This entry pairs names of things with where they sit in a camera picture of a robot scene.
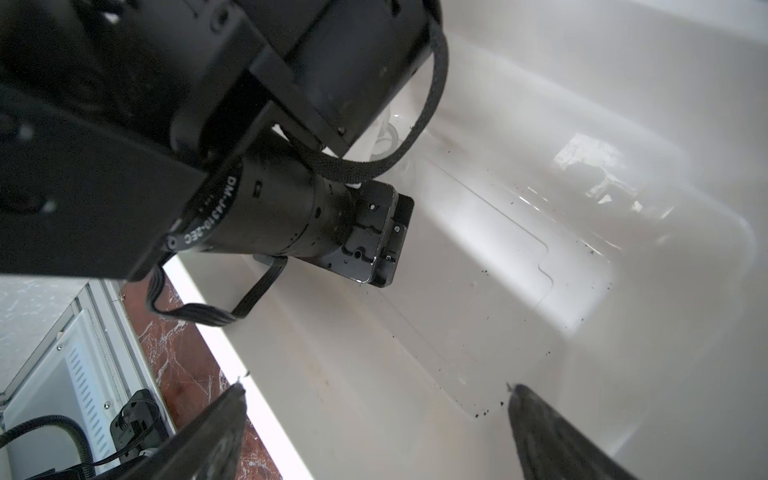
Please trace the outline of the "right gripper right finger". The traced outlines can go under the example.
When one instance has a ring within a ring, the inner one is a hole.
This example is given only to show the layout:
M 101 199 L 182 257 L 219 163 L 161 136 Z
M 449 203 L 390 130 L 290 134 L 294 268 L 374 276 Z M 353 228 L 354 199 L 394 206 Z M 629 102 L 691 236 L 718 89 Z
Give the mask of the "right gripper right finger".
M 508 389 L 508 417 L 526 480 L 634 477 L 532 389 L 523 384 Z

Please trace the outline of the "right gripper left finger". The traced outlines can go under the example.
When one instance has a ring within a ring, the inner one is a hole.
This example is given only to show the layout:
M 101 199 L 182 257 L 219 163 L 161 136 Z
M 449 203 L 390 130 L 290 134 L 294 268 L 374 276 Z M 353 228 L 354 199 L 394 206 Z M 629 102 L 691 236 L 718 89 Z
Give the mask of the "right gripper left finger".
M 123 479 L 233 479 L 246 426 L 244 387 L 230 386 L 213 403 Z

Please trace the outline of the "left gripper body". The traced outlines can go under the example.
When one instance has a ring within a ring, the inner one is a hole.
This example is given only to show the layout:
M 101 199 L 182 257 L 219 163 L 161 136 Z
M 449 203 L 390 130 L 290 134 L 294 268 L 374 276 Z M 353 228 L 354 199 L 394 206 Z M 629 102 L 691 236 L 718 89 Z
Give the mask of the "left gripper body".
M 369 181 L 349 190 L 348 233 L 328 253 L 302 260 L 360 284 L 387 287 L 394 280 L 414 200 L 389 184 Z

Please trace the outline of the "clear glass flask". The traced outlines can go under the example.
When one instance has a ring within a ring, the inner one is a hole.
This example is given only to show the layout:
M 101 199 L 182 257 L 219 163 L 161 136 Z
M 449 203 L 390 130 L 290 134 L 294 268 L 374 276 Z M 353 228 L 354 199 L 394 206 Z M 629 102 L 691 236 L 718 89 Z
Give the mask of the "clear glass flask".
M 399 146 L 399 133 L 393 124 L 391 108 L 387 107 L 374 122 L 375 141 L 370 160 L 382 160 L 391 155 Z

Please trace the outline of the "white plastic storage bin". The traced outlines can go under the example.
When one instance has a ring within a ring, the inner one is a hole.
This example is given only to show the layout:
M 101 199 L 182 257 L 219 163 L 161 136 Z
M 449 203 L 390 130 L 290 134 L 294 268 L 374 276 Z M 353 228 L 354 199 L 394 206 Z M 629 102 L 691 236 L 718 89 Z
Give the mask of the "white plastic storage bin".
M 284 478 L 517 479 L 524 384 L 642 479 L 767 475 L 767 5 L 446 1 L 383 289 L 201 335 Z

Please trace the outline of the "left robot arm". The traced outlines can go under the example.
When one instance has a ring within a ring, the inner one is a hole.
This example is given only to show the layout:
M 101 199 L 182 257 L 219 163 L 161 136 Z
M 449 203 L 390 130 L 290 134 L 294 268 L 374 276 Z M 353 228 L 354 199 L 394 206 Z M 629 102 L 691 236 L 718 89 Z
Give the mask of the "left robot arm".
M 413 200 L 381 176 L 443 95 L 437 1 L 5 1 L 1 270 L 147 280 L 185 252 L 383 288 Z

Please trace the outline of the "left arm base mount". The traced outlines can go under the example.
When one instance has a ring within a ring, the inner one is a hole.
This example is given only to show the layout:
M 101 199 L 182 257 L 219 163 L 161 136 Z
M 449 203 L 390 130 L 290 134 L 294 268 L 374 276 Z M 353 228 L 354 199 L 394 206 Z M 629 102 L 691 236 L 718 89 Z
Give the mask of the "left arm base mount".
M 111 422 L 110 434 L 121 463 L 159 448 L 169 438 L 160 407 L 148 389 L 130 397 Z

